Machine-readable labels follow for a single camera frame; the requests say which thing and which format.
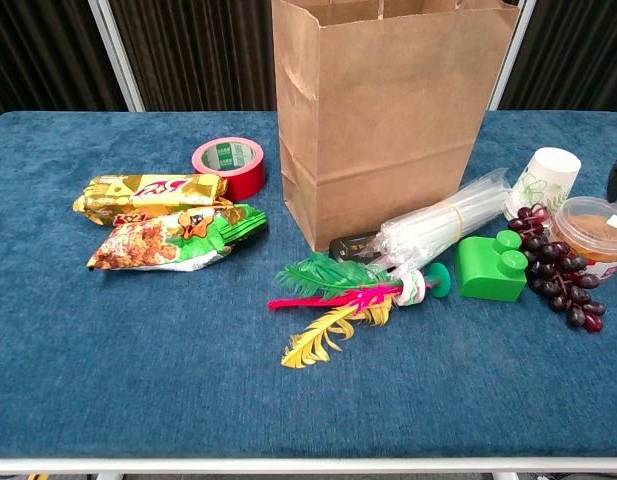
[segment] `curtain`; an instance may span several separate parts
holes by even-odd
[[[617,0],[538,0],[500,108],[617,111]]]
[[[85,0],[0,0],[0,114],[125,109]]]
[[[110,0],[147,110],[272,110],[270,0]]]

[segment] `grape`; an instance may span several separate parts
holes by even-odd
[[[552,278],[552,276],[557,272],[557,269],[555,268],[554,263],[540,263],[537,271],[541,278]]]
[[[590,302],[591,297],[590,294],[583,288],[573,285],[570,288],[570,299],[575,303],[583,305],[584,303]]]
[[[563,312],[568,306],[568,300],[563,295],[557,295],[550,300],[549,305],[554,312]]]
[[[535,278],[531,280],[528,286],[533,292],[538,292],[543,284],[544,284],[544,281],[541,278]]]
[[[588,333],[598,333],[604,328],[604,321],[600,316],[594,313],[586,312],[584,314],[584,328]]]
[[[532,210],[528,207],[521,207],[517,210],[517,216],[521,219],[528,218],[532,215]]]
[[[533,207],[532,209],[531,218],[534,220],[534,222],[543,223],[550,218],[550,212],[548,211],[548,209],[546,209],[546,207],[541,204],[537,204],[535,206],[538,206],[539,208]]]
[[[528,265],[528,268],[526,268],[526,273],[528,274],[528,276],[530,276],[531,278],[537,278],[539,276],[540,265],[541,263],[539,263],[539,261],[533,262]]]
[[[521,237],[521,243],[525,244],[532,237],[532,232],[521,232],[519,236]]]
[[[537,260],[537,256],[534,253],[532,253],[530,250],[522,250],[521,253],[523,253],[528,259],[528,265],[530,265],[531,263]]]
[[[572,263],[573,263],[573,268],[575,269],[575,271],[583,270],[584,268],[586,268],[588,266],[588,260],[586,260],[581,255],[577,255],[575,257],[572,257]]]
[[[559,251],[557,247],[551,243],[542,245],[539,249],[539,258],[541,258],[543,262],[554,262],[559,258]]]
[[[519,218],[513,218],[508,222],[508,228],[515,232],[520,232],[524,229],[525,222]]]
[[[565,257],[570,253],[570,245],[566,242],[555,242],[553,245],[557,247],[557,250],[559,250],[559,256],[561,257]]]
[[[564,273],[572,273],[575,270],[579,270],[579,268],[576,268],[573,259],[570,257],[560,257],[558,260],[558,265]]]
[[[544,282],[541,287],[539,287],[539,293],[541,293],[546,298],[552,298],[559,295],[559,285],[555,282]]]
[[[573,305],[568,309],[566,318],[568,319],[568,325],[572,327],[581,327],[586,321],[584,311],[578,305]]]
[[[531,252],[536,252],[542,245],[543,242],[541,241],[541,237],[538,235],[532,236],[526,241],[526,248]]]
[[[564,273],[562,277],[564,280],[575,281],[582,275],[584,275],[584,272],[582,270],[577,270],[576,272]]]
[[[606,313],[606,306],[600,302],[590,302],[583,305],[581,308],[583,308],[585,312],[594,313],[599,317]]]
[[[590,273],[586,273],[577,278],[577,286],[592,290],[593,288],[597,288],[599,286],[599,279]]]

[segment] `green toy block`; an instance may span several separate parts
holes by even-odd
[[[526,285],[526,256],[521,238],[502,230],[495,238],[468,237],[457,248],[459,294],[462,297],[516,302]]]

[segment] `white paper cup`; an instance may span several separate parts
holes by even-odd
[[[505,217],[515,218],[521,207],[532,207],[536,203],[557,212],[568,198],[580,168],[581,161],[567,150],[540,148],[510,191]]]

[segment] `feather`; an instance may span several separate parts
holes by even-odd
[[[289,307],[343,307],[356,300],[356,295],[342,295],[324,300],[323,297],[280,298],[268,302],[269,310]]]
[[[277,274],[277,281],[294,288],[298,296],[311,297],[321,292],[325,300],[348,290],[398,284],[385,271],[375,273],[353,261],[337,262],[323,253],[313,253],[306,260],[286,266]]]
[[[294,335],[291,339],[292,349],[286,347],[284,357],[281,359],[281,364],[290,368],[303,368],[306,365],[312,365],[317,360],[327,362],[330,356],[324,347],[321,345],[321,340],[324,334],[330,330],[336,333],[343,333],[352,329],[352,325],[344,320],[344,318],[352,314],[357,307],[337,307],[330,310],[324,316],[319,317],[306,328],[306,331],[301,335]],[[346,337],[350,338],[354,333],[349,333]]]
[[[355,305],[357,307],[357,311],[355,313],[359,313],[368,308],[370,305],[383,303],[386,296],[400,294],[401,290],[402,287],[379,285],[377,287],[349,290],[347,292],[347,296],[354,296],[354,300],[350,302],[350,305]]]
[[[343,335],[343,340],[348,340],[355,334],[349,320],[367,321],[375,326],[385,325],[390,315],[392,298],[391,294],[384,294],[380,303],[369,305],[362,311],[359,311],[357,305],[333,308],[308,325],[304,333],[293,335],[291,348],[286,347],[281,364],[290,368],[304,368],[318,361],[329,361],[330,355],[323,347],[322,340],[334,350],[341,351],[341,348],[330,339],[328,333],[338,333]]]

